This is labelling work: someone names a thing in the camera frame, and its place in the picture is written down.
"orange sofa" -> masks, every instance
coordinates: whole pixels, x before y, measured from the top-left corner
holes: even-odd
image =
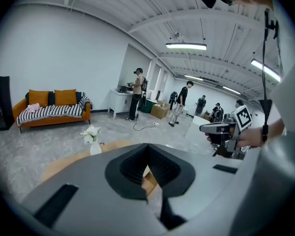
[[[13,109],[13,117],[16,123],[16,118],[20,115],[20,113],[27,108],[27,100],[23,99],[18,104],[16,104]],[[90,124],[90,103],[86,104],[86,111],[83,111],[81,118],[74,118],[74,117],[50,117],[40,120],[35,120],[31,122],[23,123],[20,127],[20,131],[22,132],[23,127],[35,127],[35,126],[44,126],[44,125],[51,125],[51,124],[60,124],[60,123],[67,123],[67,122],[76,122],[76,121],[85,121],[88,120]]]

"black wrist strap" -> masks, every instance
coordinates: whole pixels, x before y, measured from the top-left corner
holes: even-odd
[[[262,141],[265,143],[267,140],[267,133],[269,131],[269,126],[268,125],[263,125],[262,127]]]

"fluorescent light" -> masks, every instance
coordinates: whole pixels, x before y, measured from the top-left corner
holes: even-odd
[[[251,61],[251,64],[262,70],[262,63],[261,62],[253,59]],[[271,68],[265,66],[265,73],[267,73],[271,77],[275,78],[278,82],[281,82],[281,77],[276,72],[274,72]]]
[[[237,91],[235,91],[235,90],[233,90],[233,89],[230,89],[230,88],[227,88],[227,87],[223,87],[224,89],[227,89],[227,90],[229,90],[229,91],[232,91],[232,92],[234,92],[234,93],[237,93],[237,94],[241,94],[240,92],[237,92]]]
[[[195,43],[167,43],[166,47],[169,49],[196,49],[204,51],[207,49],[207,45]]]
[[[196,78],[196,77],[192,77],[192,76],[189,76],[189,75],[185,75],[185,77],[190,78],[190,79],[194,79],[194,80],[203,81],[203,79],[201,79],[201,78]]]

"floor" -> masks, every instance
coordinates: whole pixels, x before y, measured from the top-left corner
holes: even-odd
[[[91,114],[91,124],[101,127],[99,141],[104,143],[116,139],[128,139],[134,144],[155,143],[199,154],[199,147],[190,144],[184,135],[191,122],[191,117],[180,116],[175,127],[168,125],[168,118],[158,119],[150,114],[139,112],[138,122],[127,122],[127,113],[117,114],[113,119],[110,113]],[[88,122],[67,123],[43,127],[19,129],[13,125],[8,131],[0,131],[0,191],[20,202],[40,182],[48,163],[86,150],[90,145],[80,136],[87,129]]]

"wooden table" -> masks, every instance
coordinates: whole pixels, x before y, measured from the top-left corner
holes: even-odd
[[[102,153],[106,153],[112,151],[117,148],[122,148],[126,146],[133,145],[132,142],[129,140],[115,140],[112,143],[108,143],[105,145],[100,145],[102,149]],[[70,164],[74,163],[77,160],[90,156],[89,151],[78,153],[76,155],[60,159],[54,162],[51,162],[45,169],[43,176],[41,178],[41,183],[52,177],[53,175],[57,174],[58,172],[62,171],[65,167],[69,166]],[[146,170],[143,173],[143,182],[142,188],[144,188],[149,196],[152,194],[153,190],[157,186],[157,182],[153,176],[153,174],[149,171],[149,167],[147,166]]]

